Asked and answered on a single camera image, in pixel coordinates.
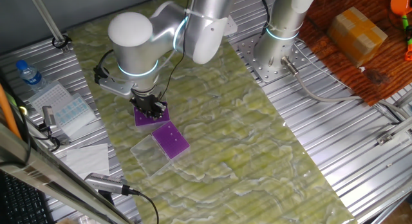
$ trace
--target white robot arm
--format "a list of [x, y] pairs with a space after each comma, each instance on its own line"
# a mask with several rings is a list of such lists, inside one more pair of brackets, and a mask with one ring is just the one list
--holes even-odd
[[[276, 0], [269, 27], [255, 45], [255, 58], [265, 67], [281, 67], [313, 0]], [[103, 89], [130, 99], [147, 117], [159, 118], [166, 103], [156, 91], [161, 70], [158, 59], [169, 51], [183, 53], [198, 64], [216, 54], [234, 0], [192, 0], [191, 9], [168, 1], [148, 19], [126, 12], [116, 16], [108, 34], [124, 84], [98, 79]]]

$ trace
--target water bottle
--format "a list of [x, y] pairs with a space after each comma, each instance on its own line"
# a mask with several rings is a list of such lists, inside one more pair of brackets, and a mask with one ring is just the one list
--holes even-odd
[[19, 69], [20, 78], [35, 92], [46, 87], [46, 80], [34, 66], [29, 66], [24, 60], [19, 60], [15, 66]]

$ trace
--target cardboard box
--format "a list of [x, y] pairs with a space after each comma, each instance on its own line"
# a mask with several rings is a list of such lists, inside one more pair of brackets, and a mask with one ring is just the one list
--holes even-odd
[[335, 17], [328, 35], [357, 68], [371, 60], [388, 37], [354, 7]]

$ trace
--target green marble mat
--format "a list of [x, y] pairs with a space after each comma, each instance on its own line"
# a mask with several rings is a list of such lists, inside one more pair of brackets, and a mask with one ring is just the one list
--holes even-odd
[[[164, 1], [128, 11], [150, 16]], [[130, 152], [150, 132], [135, 127], [126, 99], [93, 80], [93, 67], [111, 49], [113, 17], [69, 35], [126, 179], [153, 199], [161, 223], [356, 223], [227, 41], [209, 63], [184, 59], [174, 72], [170, 116], [191, 152], [150, 180]], [[180, 57], [167, 65], [163, 83]], [[114, 58], [106, 67], [118, 75]], [[135, 201], [143, 222], [155, 223], [151, 204]]]

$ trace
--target bottle cap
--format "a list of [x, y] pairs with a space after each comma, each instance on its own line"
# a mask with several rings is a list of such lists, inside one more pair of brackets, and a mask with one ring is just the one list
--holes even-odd
[[15, 63], [15, 67], [19, 70], [25, 70], [28, 68], [27, 62], [24, 60], [19, 60], [18, 62]]

